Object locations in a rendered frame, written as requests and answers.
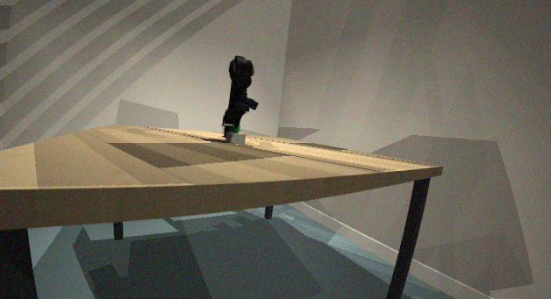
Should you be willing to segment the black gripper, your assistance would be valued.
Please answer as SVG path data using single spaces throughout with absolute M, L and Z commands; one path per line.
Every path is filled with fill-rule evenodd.
M 244 96 L 247 95 L 247 90 L 244 89 L 233 89 L 232 91 L 233 98 L 231 103 L 228 105 L 228 109 L 231 112 L 234 127 L 238 128 L 241 116 L 246 113 L 246 111 L 249 111 L 248 104 L 243 104 Z

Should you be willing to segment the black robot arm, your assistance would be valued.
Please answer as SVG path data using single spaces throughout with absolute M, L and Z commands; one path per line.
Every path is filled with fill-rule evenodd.
M 241 56 L 235 56 L 234 60 L 230 62 L 229 67 L 229 73 L 230 73 L 230 79 L 232 81 L 231 83 L 231 90 L 230 90 L 230 99 L 229 103 L 231 103 L 233 94 L 233 89 L 244 89 L 247 90 L 248 87 L 250 87 L 252 83 L 251 76 L 254 75 L 254 67 L 252 64 L 252 61 L 245 60 L 244 57 Z M 244 96 L 243 104 L 248 104 L 248 106 L 255 110 L 258 102 L 247 98 L 247 96 Z M 231 112 L 227 109 L 225 112 L 225 115 L 223 116 L 223 126 L 225 126 L 225 133 L 224 136 L 226 138 L 226 132 L 233 132 L 233 119 Z M 224 122 L 225 121 L 225 122 Z M 227 125 L 224 125 L 227 124 Z

